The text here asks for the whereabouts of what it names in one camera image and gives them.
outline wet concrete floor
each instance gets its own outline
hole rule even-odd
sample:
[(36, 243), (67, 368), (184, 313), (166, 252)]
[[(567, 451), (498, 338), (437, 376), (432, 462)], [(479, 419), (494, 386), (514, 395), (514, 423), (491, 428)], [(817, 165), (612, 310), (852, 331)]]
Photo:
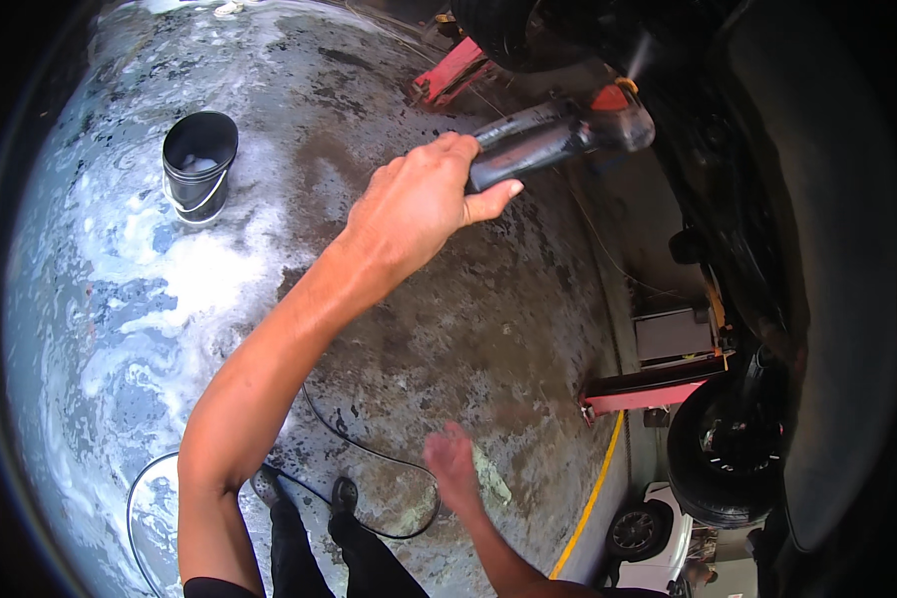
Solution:
[[(384, 21), (308, 2), (226, 19), (200, 8), (128, 5), (100, 20), (91, 70), (30, 175), (7, 272), (20, 451), (51, 529), (100, 595), (148, 592), (127, 542), (130, 484), (178, 447), (213, 373), (342, 229), (373, 169), (497, 117), (472, 98), (452, 115), (407, 102), (405, 81), (438, 54)], [(159, 149), (206, 109), (236, 121), (240, 147), (227, 207), (192, 227), (162, 197)], [(501, 219), (455, 234), (348, 326), (307, 383), (340, 432), (399, 459), (421, 463), (426, 433), (461, 422), (492, 520), (546, 573), (613, 428), (603, 418), (589, 430), (575, 402), (586, 375), (619, 370), (605, 292), (621, 287), (599, 274), (584, 226), (559, 174), (529, 178)], [(303, 401), (271, 459), (324, 495), (352, 477), (359, 517), (390, 533), (430, 514), (425, 475), (332, 437)], [(290, 491), (344, 594), (328, 511)], [(240, 503), (271, 590), (268, 514), (248, 487)], [(171, 505), (158, 510), (171, 519)], [(161, 533), (151, 558), (172, 563), (172, 530)], [(451, 513), (389, 545), (432, 596), (490, 594)]]

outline leg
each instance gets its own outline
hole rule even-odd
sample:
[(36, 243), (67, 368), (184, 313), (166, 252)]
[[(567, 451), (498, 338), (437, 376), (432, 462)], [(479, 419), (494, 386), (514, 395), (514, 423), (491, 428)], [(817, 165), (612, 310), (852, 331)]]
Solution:
[(273, 598), (333, 598), (309, 547), (306, 528), (291, 500), (270, 508), (273, 520)]
[[(352, 484), (351, 491), (355, 492), (355, 484), (351, 480), (340, 480)], [(359, 525), (352, 514), (355, 500), (351, 500), (346, 508), (340, 508), (339, 501), (336, 500), (339, 486), (337, 481), (333, 490), (333, 517), (329, 520), (329, 534), (342, 548), (342, 559), (349, 566), (348, 598), (428, 598), (426, 591), (399, 563), (388, 546)]]
[(251, 484), (273, 520), (273, 598), (334, 598), (312, 556), (299, 509), (279, 485), (276, 471), (264, 464)]

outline black car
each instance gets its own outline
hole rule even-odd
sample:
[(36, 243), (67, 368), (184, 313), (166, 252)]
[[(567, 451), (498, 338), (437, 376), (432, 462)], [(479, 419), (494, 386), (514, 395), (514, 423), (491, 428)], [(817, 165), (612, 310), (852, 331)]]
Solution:
[[(670, 426), (696, 520), (764, 522), (763, 596), (859, 592), (897, 526), (897, 6), (454, 0), (501, 67), (634, 78), (736, 352)], [(644, 60), (644, 47), (651, 60)]]

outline black sleeve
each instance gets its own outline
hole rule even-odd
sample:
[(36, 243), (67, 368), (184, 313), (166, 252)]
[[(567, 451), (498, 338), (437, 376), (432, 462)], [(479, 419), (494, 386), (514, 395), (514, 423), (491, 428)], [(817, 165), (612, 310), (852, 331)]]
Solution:
[(259, 598), (242, 586), (214, 577), (194, 577), (182, 587), (185, 598)]
[(643, 590), (641, 588), (602, 588), (599, 590), (604, 598), (665, 598), (665, 592)]

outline person's left hand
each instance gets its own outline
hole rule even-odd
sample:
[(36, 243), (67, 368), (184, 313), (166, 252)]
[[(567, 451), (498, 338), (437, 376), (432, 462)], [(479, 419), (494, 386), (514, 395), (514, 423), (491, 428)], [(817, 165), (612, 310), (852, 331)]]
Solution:
[(380, 167), (349, 211), (339, 242), (382, 266), (390, 287), (399, 284), (452, 233), (498, 217), (523, 189), (510, 179), (466, 196), (468, 167), (479, 151), (475, 137), (449, 132)]
[(463, 521), (482, 512), (471, 439), (461, 426), (446, 422), (442, 432), (428, 435), (422, 457), (439, 482), (439, 496), (446, 507)]

